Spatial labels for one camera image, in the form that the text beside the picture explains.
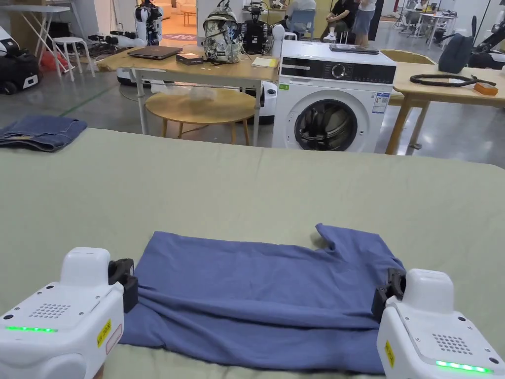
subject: washing machine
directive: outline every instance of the washing machine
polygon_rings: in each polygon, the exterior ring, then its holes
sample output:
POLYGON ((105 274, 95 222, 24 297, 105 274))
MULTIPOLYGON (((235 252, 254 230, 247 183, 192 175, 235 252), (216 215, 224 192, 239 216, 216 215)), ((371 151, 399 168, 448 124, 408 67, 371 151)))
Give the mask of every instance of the washing machine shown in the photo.
POLYGON ((286 40, 279 70, 272 147, 374 152, 395 62, 382 53, 286 40))

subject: red bag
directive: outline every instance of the red bag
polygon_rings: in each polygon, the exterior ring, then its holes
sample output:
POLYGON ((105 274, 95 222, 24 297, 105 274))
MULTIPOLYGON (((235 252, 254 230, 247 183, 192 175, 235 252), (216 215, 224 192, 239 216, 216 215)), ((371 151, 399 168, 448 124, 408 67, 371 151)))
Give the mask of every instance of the red bag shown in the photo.
MULTIPOLYGON (((65 67, 65 70, 68 70, 68 62, 65 60, 65 58, 62 57, 60 53, 58 53, 58 60, 63 65, 63 67, 65 67)), ((55 56, 49 51, 42 53, 40 64, 46 69, 46 71, 56 71, 55 56)))

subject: washing machine knob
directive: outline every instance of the washing machine knob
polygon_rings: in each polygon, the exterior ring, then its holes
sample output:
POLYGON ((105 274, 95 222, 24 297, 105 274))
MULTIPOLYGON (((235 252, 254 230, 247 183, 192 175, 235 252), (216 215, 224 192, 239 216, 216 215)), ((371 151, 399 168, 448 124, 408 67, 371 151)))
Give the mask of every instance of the washing machine knob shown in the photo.
POLYGON ((331 69, 331 74, 333 75, 333 77, 335 79, 343 78, 345 75, 344 65, 338 64, 338 65, 333 66, 333 68, 331 69))

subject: blue t-shirt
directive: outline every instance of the blue t-shirt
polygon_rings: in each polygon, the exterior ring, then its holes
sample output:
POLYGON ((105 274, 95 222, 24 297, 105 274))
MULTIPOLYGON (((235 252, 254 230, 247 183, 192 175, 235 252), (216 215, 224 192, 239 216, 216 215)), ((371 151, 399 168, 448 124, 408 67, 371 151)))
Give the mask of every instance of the blue t-shirt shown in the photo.
POLYGON ((225 365, 383 373, 372 301, 403 266, 377 234, 316 229, 327 247, 315 251, 155 232, 121 343, 225 365))

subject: black bag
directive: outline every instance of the black bag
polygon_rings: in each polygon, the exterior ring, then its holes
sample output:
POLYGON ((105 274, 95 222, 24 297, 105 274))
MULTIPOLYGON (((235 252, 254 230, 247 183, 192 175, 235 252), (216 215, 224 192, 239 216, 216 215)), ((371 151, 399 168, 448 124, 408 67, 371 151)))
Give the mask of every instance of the black bag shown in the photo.
POLYGON ((443 72, 459 74, 470 61, 476 33, 477 17, 474 16, 472 19, 471 37, 465 37, 456 33, 442 38, 444 40, 452 37, 438 60, 438 69, 443 72))

